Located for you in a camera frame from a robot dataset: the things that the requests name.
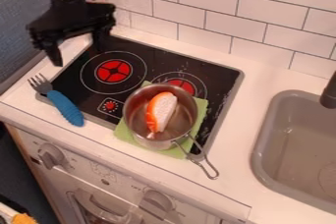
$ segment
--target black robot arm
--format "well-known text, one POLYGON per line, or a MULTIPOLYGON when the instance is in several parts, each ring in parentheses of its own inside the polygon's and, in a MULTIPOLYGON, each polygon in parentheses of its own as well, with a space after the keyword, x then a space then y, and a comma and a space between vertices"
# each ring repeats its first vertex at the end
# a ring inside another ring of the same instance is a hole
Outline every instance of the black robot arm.
POLYGON ((85 0, 51 0, 50 9, 28 24, 33 45, 49 56, 55 66, 63 66, 58 44, 70 37, 90 32, 94 45, 103 51, 104 37, 115 26, 112 4, 85 0))

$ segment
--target control panel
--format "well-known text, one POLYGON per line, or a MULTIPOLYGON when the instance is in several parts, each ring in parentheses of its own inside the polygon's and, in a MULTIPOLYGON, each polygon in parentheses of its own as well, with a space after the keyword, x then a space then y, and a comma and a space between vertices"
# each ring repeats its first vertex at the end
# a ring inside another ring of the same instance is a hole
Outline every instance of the control panel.
POLYGON ((107 97, 100 103, 97 109, 101 113, 121 119, 123 117, 123 105, 123 102, 107 97))
POLYGON ((157 223, 172 224, 242 224, 240 220, 227 220, 209 214, 179 198, 158 192, 131 176, 121 174, 101 163, 78 155, 68 149, 56 146, 34 137, 24 141, 32 160, 47 170, 57 167, 81 181, 136 205, 146 214, 155 216, 157 223))

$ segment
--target faucet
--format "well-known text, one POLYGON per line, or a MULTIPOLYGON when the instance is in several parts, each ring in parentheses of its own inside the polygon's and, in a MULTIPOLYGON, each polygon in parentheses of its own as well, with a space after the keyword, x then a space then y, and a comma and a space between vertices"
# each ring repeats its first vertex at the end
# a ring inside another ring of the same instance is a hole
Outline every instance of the faucet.
POLYGON ((323 93, 319 98, 320 104, 325 108, 335 109, 336 108, 336 72, 331 77, 328 85, 324 89, 323 93))

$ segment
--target sink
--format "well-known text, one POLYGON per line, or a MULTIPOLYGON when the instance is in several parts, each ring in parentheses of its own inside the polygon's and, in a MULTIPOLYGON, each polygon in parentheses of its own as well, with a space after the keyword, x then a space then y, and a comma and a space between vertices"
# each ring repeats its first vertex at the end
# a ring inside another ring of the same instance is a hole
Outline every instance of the sink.
POLYGON ((270 190, 336 214, 336 110, 318 99, 299 90, 274 96, 252 170, 270 190))

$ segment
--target red burner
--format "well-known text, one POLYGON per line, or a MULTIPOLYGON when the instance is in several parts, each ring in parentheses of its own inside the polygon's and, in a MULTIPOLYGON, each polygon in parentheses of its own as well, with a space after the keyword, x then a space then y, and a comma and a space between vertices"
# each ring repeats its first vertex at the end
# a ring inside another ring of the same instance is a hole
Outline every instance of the red burner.
POLYGON ((191 95, 195 95, 195 87, 192 83, 187 80, 172 79, 168 81, 168 84, 176 85, 182 87, 185 91, 189 92, 191 95))
POLYGON ((97 68, 97 77, 106 83, 118 83, 131 74, 131 65, 120 60, 111 60, 102 63, 97 68))

